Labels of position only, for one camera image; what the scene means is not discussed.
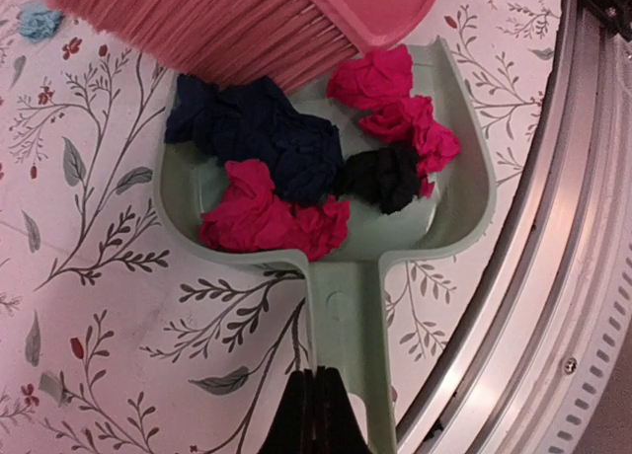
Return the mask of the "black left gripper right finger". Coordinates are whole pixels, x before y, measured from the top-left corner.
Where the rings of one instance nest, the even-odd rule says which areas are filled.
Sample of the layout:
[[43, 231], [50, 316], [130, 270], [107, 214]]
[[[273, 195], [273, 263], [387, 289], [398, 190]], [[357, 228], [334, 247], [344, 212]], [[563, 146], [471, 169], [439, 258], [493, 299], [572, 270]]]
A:
[[319, 366], [315, 377], [315, 452], [370, 454], [347, 390], [336, 368]]

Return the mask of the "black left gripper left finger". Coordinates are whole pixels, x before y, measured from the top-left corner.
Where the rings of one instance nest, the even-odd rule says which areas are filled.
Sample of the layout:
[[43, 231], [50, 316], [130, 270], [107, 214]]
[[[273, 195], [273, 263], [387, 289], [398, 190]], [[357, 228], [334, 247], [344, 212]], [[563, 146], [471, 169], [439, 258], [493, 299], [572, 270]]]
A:
[[259, 454], [308, 454], [313, 441], [313, 371], [292, 372]]

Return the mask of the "green plastic dustpan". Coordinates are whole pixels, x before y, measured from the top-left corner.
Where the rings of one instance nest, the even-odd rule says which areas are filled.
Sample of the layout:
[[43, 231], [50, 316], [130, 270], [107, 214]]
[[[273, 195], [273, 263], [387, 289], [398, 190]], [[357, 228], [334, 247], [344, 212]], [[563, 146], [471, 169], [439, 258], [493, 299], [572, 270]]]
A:
[[349, 235], [328, 256], [310, 262], [296, 250], [232, 254], [198, 241], [201, 214], [219, 202], [228, 181], [192, 143], [161, 143], [154, 202], [168, 234], [189, 253], [222, 265], [297, 269], [307, 280], [311, 361], [336, 367], [346, 388], [365, 406], [367, 441], [375, 453], [397, 449], [390, 398], [384, 279], [403, 261], [456, 255], [475, 244], [496, 204], [494, 169], [486, 140], [457, 63], [443, 38], [410, 47], [417, 94], [434, 103], [435, 118], [459, 139], [460, 154], [434, 176], [434, 193], [385, 215], [358, 200]]

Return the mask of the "magenta paper scrap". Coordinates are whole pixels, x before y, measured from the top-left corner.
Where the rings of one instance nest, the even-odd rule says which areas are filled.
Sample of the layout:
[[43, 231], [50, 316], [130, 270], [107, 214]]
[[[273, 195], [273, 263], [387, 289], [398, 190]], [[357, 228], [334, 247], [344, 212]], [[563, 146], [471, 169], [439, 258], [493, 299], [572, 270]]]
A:
[[339, 249], [349, 235], [351, 204], [333, 197], [302, 207], [280, 199], [260, 160], [225, 165], [229, 186], [201, 216], [199, 240], [227, 253], [298, 250], [311, 262]]
[[368, 135], [388, 144], [407, 143], [420, 156], [420, 195], [430, 197], [430, 176], [445, 169], [461, 152], [452, 130], [435, 119], [433, 99], [412, 94], [413, 56], [400, 44], [341, 63], [332, 74], [326, 97], [367, 113], [358, 122]]

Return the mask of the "black paper scrap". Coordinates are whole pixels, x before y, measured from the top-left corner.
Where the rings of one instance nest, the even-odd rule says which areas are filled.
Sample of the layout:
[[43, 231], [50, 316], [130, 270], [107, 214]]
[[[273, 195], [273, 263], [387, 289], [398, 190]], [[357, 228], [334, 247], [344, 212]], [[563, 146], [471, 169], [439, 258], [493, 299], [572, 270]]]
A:
[[354, 154], [338, 172], [333, 194], [359, 197], [382, 214], [398, 212], [422, 189], [420, 159], [417, 149], [406, 142]]

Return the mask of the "navy paper scrap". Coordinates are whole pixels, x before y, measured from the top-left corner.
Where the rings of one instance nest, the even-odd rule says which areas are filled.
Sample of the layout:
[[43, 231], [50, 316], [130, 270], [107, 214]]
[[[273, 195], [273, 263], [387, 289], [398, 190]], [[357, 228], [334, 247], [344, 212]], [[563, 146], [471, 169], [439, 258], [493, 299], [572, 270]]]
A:
[[344, 164], [339, 129], [300, 113], [269, 77], [220, 89], [198, 77], [177, 79], [165, 141], [191, 141], [221, 165], [259, 160], [277, 195], [303, 206], [321, 202]]

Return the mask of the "pink hand brush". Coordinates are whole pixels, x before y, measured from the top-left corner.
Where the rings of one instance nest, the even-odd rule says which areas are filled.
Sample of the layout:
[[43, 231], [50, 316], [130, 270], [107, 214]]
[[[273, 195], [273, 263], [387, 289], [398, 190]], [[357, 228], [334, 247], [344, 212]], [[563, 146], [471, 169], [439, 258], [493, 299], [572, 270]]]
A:
[[292, 92], [410, 34], [436, 0], [45, 0], [162, 65], [220, 86]]

